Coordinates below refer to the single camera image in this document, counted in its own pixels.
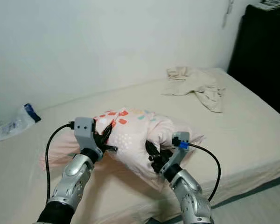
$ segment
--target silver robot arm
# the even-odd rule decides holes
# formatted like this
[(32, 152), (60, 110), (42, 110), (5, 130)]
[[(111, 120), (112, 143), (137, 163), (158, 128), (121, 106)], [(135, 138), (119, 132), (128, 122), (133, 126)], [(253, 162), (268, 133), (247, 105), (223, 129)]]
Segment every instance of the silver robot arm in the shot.
[(146, 142), (146, 150), (152, 167), (156, 173), (170, 183), (181, 207), (184, 224), (211, 224), (210, 202), (202, 195), (199, 183), (179, 165), (184, 156), (189, 152), (188, 132), (177, 132), (173, 135), (173, 142), (178, 144), (172, 154), (169, 150), (159, 153), (155, 146)]
[(112, 125), (104, 130), (103, 135), (98, 135), (95, 133), (95, 120), (76, 118), (74, 129), (81, 153), (65, 167), (61, 181), (55, 187), (36, 224), (69, 224), (82, 199), (95, 162), (103, 157), (105, 150), (117, 151), (116, 147), (105, 144)]

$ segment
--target cable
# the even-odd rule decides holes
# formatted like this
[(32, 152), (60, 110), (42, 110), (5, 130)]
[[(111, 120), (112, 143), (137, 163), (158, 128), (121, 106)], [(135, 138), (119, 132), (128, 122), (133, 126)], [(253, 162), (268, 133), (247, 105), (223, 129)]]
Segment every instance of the cable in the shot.
[(70, 122), (66, 125), (62, 125), (61, 127), (57, 128), (53, 134), (50, 136), (47, 146), (46, 146), (46, 152), (45, 152), (45, 163), (46, 163), (46, 172), (47, 172), (47, 199), (46, 199), (46, 204), (48, 203), (48, 200), (50, 199), (50, 191), (51, 191), (51, 179), (50, 179), (50, 168), (49, 168), (49, 147), (51, 144), (52, 139), (54, 136), (61, 130), (64, 129), (65, 127), (70, 127), (71, 129), (74, 129), (74, 122)]
[(216, 156), (211, 153), (209, 150), (207, 150), (206, 148), (203, 148), (201, 146), (198, 146), (198, 145), (194, 145), (192, 143), (188, 143), (188, 146), (192, 146), (192, 147), (195, 147), (195, 148), (199, 148), (201, 149), (202, 151), (205, 151), (206, 153), (208, 153), (211, 157), (213, 157), (213, 159), (216, 161), (217, 163), (217, 166), (218, 166), (218, 176), (217, 176), (217, 180), (216, 180), (216, 183), (215, 183), (215, 187), (211, 193), (211, 195), (209, 196), (209, 202), (212, 200), (212, 198), (214, 197), (215, 193), (216, 193), (216, 190), (218, 188), (218, 185), (219, 185), (219, 182), (220, 182), (220, 178), (221, 178), (221, 166), (220, 166), (220, 163), (219, 163), (219, 160), (216, 158)]

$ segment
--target pink pillowcase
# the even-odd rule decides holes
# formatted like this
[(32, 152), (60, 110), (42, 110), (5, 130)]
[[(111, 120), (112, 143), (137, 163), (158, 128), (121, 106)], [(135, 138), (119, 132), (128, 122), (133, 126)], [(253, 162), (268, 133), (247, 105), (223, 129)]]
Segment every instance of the pink pillowcase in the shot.
[[(189, 132), (190, 142), (200, 144), (203, 135), (196, 133), (188, 124), (176, 119), (139, 109), (121, 108), (117, 111), (107, 111), (96, 117), (96, 131), (101, 134), (110, 123), (113, 129), (108, 145), (117, 146), (117, 153), (110, 155), (124, 163), (142, 180), (158, 191), (164, 186), (162, 180), (151, 167), (148, 153), (145, 149), (146, 140), (151, 141), (158, 150), (172, 148), (174, 132)], [(66, 165), (73, 154), (80, 152), (74, 132), (67, 132), (53, 141), (49, 149), (50, 168)], [(40, 158), (42, 167), (44, 155)]]

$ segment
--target mattress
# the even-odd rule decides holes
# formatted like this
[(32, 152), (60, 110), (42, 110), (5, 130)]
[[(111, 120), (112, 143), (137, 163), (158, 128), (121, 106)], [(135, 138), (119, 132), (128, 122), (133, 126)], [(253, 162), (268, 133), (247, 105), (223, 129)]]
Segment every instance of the mattress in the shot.
[[(39, 166), (39, 157), (57, 127), (77, 116), (90, 117), (123, 106), (183, 119), (205, 134), (202, 146), (212, 151), (222, 166), (222, 180), (212, 205), (279, 177), (280, 115), (221, 69), (211, 71), (226, 87), (223, 113), (210, 112), (194, 94), (161, 95), (165, 79), (40, 111), (41, 122), (0, 142), (0, 224), (29, 224), (39, 217), (46, 197), (46, 175)], [(212, 158), (195, 151), (186, 169), (208, 196), (217, 176)], [(61, 168), (51, 171), (52, 188), (61, 172)], [(72, 223), (139, 224), (150, 217), (164, 221), (179, 212), (179, 204), (168, 187), (156, 192), (106, 155), (96, 164)]]

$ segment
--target black cabinet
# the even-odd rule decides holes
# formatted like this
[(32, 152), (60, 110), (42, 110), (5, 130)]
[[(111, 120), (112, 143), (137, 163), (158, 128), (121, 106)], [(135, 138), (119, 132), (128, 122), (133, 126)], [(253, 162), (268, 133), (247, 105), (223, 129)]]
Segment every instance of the black cabinet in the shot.
[(228, 73), (280, 113), (280, 8), (246, 8)]

